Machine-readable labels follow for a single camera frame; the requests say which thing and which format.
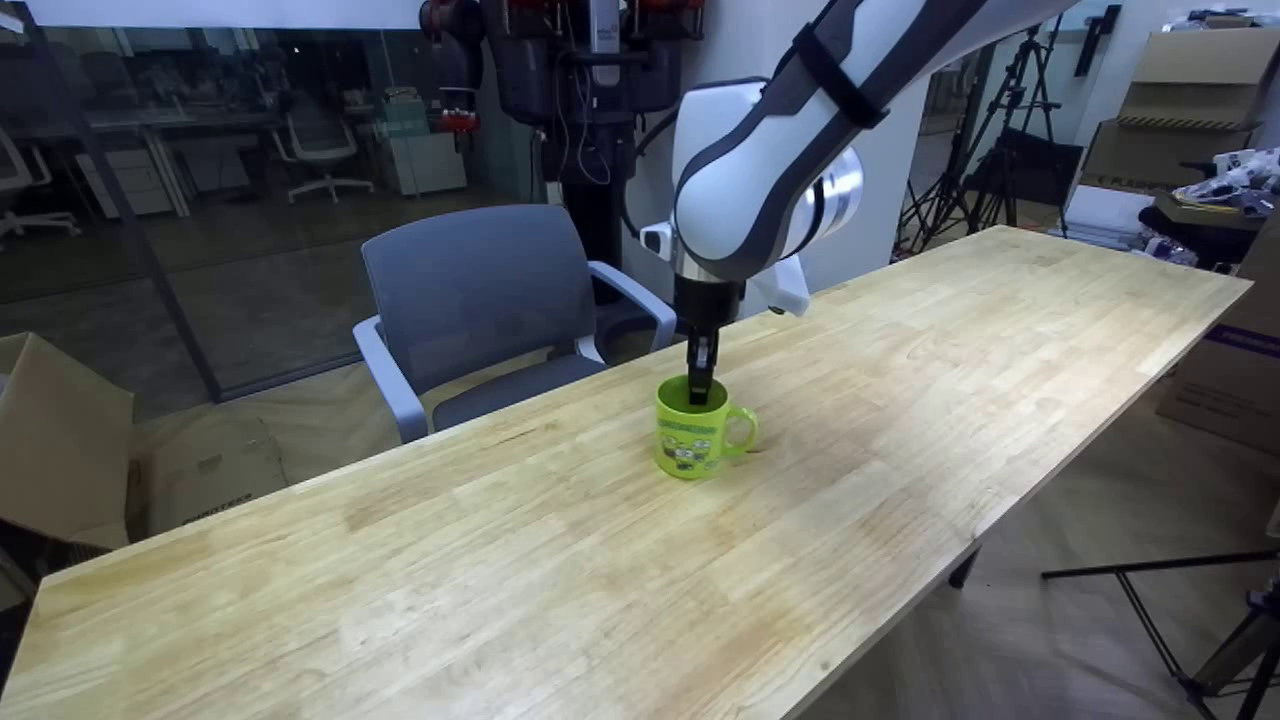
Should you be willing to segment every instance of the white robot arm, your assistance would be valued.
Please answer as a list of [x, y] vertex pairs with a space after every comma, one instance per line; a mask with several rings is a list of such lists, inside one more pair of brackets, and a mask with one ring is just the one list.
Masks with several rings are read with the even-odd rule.
[[737, 317], [746, 281], [797, 255], [851, 214], [856, 189], [823, 183], [823, 169], [847, 163], [847, 145], [875, 128], [917, 78], [1067, 5], [828, 0], [763, 84], [683, 98], [672, 263], [694, 404], [709, 401], [722, 330]]

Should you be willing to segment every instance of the wooden table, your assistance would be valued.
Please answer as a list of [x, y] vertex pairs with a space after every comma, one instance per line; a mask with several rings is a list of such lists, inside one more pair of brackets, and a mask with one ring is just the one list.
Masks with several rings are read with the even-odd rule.
[[650, 464], [679, 350], [40, 589], [5, 718], [784, 718], [1245, 292], [984, 233], [726, 336], [770, 436]]

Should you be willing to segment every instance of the green cup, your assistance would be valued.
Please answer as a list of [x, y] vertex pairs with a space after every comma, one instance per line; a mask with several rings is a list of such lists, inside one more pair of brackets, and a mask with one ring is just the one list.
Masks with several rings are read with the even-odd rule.
[[760, 441], [760, 415], [732, 404], [726, 385], [711, 385], [709, 404], [688, 404], [688, 378], [657, 387], [657, 467], [676, 480], [709, 480], [726, 464], [747, 458]]

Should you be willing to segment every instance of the stand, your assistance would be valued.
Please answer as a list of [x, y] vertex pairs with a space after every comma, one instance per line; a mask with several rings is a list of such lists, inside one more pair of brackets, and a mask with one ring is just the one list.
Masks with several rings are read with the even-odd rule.
[[914, 202], [900, 221], [895, 255], [926, 253], [936, 237], [946, 237], [956, 224], [956, 214], [967, 224], [967, 233], [979, 233], [984, 224], [994, 224], [1002, 215], [1002, 203], [1005, 203], [1007, 224], [1018, 224], [1018, 203], [1002, 191], [995, 196], [987, 191], [987, 189], [1005, 189], [1002, 175], [1007, 175], [1011, 169], [995, 163], [995, 175], [976, 191], [976, 202], [967, 202], [972, 183], [965, 172], [972, 169], [972, 160], [984, 148], [995, 119], [1002, 119], [1002, 137], [1005, 137], [1007, 128], [1018, 128], [1018, 116], [1021, 116], [1021, 133], [1030, 133], [1033, 116], [1041, 116], [1045, 137], [1054, 142], [1054, 111], [1061, 104], [1049, 101], [1049, 65], [1057, 51], [1061, 24], [1066, 21], [1057, 21], [1049, 30], [1045, 44], [1041, 44], [1041, 30], [1030, 30], [1024, 44], [1007, 62], [1005, 79], [979, 119], [976, 119], [976, 107], [979, 107], [984, 93], [979, 87], [972, 93], [965, 123], [951, 137], [951, 158], [949, 158], [946, 175], [926, 191], [907, 191]]
[[1252, 720], [1272, 687], [1275, 666], [1280, 666], [1280, 584], [1272, 579], [1245, 613], [1235, 631], [1204, 662], [1199, 671], [1185, 671], [1185, 666], [1171, 656], [1165, 631], [1155, 629], [1146, 596], [1131, 589], [1131, 573], [1171, 573], [1171, 567], [1213, 567], [1213, 563], [1262, 563], [1275, 561], [1275, 551], [1231, 551], [1231, 557], [1179, 557], [1179, 561], [1146, 561], [1146, 563], [1092, 563], [1092, 567], [1057, 567], [1041, 573], [1041, 579], [1073, 579], [1073, 578], [1117, 578], [1130, 608], [1146, 626], [1165, 671], [1187, 691], [1191, 710], [1210, 720], [1215, 713], [1204, 703], [1204, 698], [1222, 698], [1235, 677], [1262, 662], [1257, 677], [1248, 679], [1248, 698], [1241, 703], [1241, 720]]

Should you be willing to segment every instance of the office chair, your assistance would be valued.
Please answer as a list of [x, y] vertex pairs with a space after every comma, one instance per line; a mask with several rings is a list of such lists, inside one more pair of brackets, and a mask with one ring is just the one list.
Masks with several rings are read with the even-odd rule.
[[[0, 128], [0, 191], [23, 191], [45, 183], [53, 183], [45, 154], [34, 148], [34, 163], [28, 163], [28, 158]], [[0, 215], [0, 237], [23, 237], [28, 227], [59, 227], [67, 237], [81, 237], [81, 224], [73, 214], [37, 214], [37, 215], [5, 214]]]
[[342, 196], [336, 196], [342, 189], [375, 191], [371, 182], [331, 175], [336, 163], [358, 158], [358, 137], [342, 116], [325, 111], [321, 104], [295, 104], [286, 116], [286, 133], [288, 133], [288, 142], [281, 142], [281, 133], [274, 133], [275, 154], [288, 163], [313, 163], [313, 169], [325, 172], [321, 182], [288, 189], [288, 203], [310, 196], [310, 191], [329, 191], [331, 203], [342, 203]]
[[[564, 208], [505, 203], [430, 215], [365, 249], [375, 317], [352, 330], [400, 441], [430, 436], [606, 370], [592, 281], [639, 304], [672, 343], [676, 314], [586, 255]], [[547, 352], [454, 401], [421, 401], [486, 370]]]

